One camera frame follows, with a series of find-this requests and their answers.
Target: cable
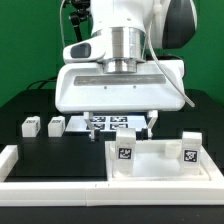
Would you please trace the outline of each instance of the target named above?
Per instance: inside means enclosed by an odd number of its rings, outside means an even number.
[[[43,86],[45,86],[49,81],[56,81],[57,80],[57,76],[53,76],[51,78],[49,78],[48,80],[46,80],[45,82],[41,83],[37,89],[41,89]]]
[[[63,21],[62,21],[62,9],[63,6],[65,4],[66,0],[62,0],[61,2],[61,7],[60,7],[60,13],[59,13],[59,17],[60,17],[60,28],[61,28],[61,40],[62,40],[62,46],[63,48],[65,48],[65,36],[64,36],[64,26],[63,26]]]
[[[154,21],[154,18],[155,18],[155,16],[152,18],[152,20],[150,22],[150,25],[149,25],[149,31],[147,32],[147,34],[149,34],[148,43],[149,43],[149,50],[151,52],[152,58],[155,61],[155,63],[157,64],[157,66],[159,67],[159,69],[162,71],[163,75],[169,80],[169,82],[173,85],[173,87],[181,94],[181,96],[184,98],[184,100],[191,107],[195,107],[195,104],[185,95],[185,93],[169,77],[167,71],[165,70],[165,68],[163,67],[163,65],[159,62],[158,58],[156,57],[156,54],[155,54],[155,52],[153,50],[152,42],[151,42],[151,28],[152,28],[152,23]]]
[[[33,82],[30,85],[28,85],[27,88],[26,88],[26,90],[29,90],[30,87],[32,87],[33,85],[35,85],[37,83],[45,83],[45,82],[47,84],[48,82],[56,82],[56,80],[39,80],[39,81]]]

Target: small white block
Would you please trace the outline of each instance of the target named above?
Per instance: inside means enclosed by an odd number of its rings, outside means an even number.
[[[136,144],[136,131],[134,128],[118,128],[116,132],[117,144]]]
[[[36,137],[40,131],[40,117],[28,117],[22,124],[23,137]]]
[[[65,118],[62,116],[53,117],[48,124],[49,137],[61,137],[65,130]]]
[[[202,144],[202,134],[200,132],[183,132],[183,148],[200,149]]]

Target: white cable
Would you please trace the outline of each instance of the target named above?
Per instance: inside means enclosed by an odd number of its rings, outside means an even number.
[[[63,48],[65,48],[65,36],[64,36],[64,26],[63,26],[63,21],[62,21],[62,9],[63,9],[63,5],[65,4],[65,1],[66,0],[62,0],[61,7],[60,7],[60,12],[59,12],[60,28],[61,28],[61,40],[62,40]]]
[[[182,97],[184,98],[184,100],[191,106],[191,107],[195,107],[195,104],[185,95],[185,93],[172,81],[172,79],[169,77],[168,73],[166,72],[165,68],[163,67],[163,65],[159,62],[158,58],[156,57],[156,54],[153,50],[152,47],[152,42],[151,42],[151,28],[152,28],[152,23],[154,21],[154,17],[150,22],[149,25],[149,38],[148,38],[148,42],[149,42],[149,50],[151,52],[152,58],[155,61],[155,63],[157,64],[157,66],[159,67],[159,69],[162,71],[163,75],[169,80],[169,82],[173,85],[173,87],[182,95]]]

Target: black and white tag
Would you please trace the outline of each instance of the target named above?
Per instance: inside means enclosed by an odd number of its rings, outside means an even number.
[[[132,159],[132,149],[118,148],[118,159],[131,160]]]
[[[128,128],[128,124],[110,124],[110,130],[117,130],[118,128]]]
[[[183,161],[190,164],[198,164],[198,150],[184,150]]]
[[[128,122],[128,117],[111,117],[110,122]]]
[[[93,126],[96,129],[100,129],[100,130],[104,130],[105,129],[105,124],[93,124]]]
[[[106,122],[106,117],[93,117],[90,119],[91,122]]]

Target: white platform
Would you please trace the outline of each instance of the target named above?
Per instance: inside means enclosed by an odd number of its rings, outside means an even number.
[[[140,155],[147,149],[152,155],[155,150],[150,150],[154,145],[154,149],[160,148],[162,153],[165,142],[137,142],[137,151]],[[0,206],[224,205],[223,176],[203,148],[201,167],[205,172],[202,171],[199,177],[188,176],[188,180],[183,181],[169,172],[158,181],[154,180],[155,174],[158,175],[154,170],[146,177],[141,173],[139,179],[137,173],[140,171],[136,170],[133,179],[115,180],[110,175],[109,144],[106,143],[108,181],[0,183]]]
[[[98,116],[93,117],[91,122],[95,128],[100,128],[102,132],[115,132],[117,127],[135,128],[141,131],[146,128],[144,116]],[[90,132],[83,116],[72,116],[66,127],[67,132]]]

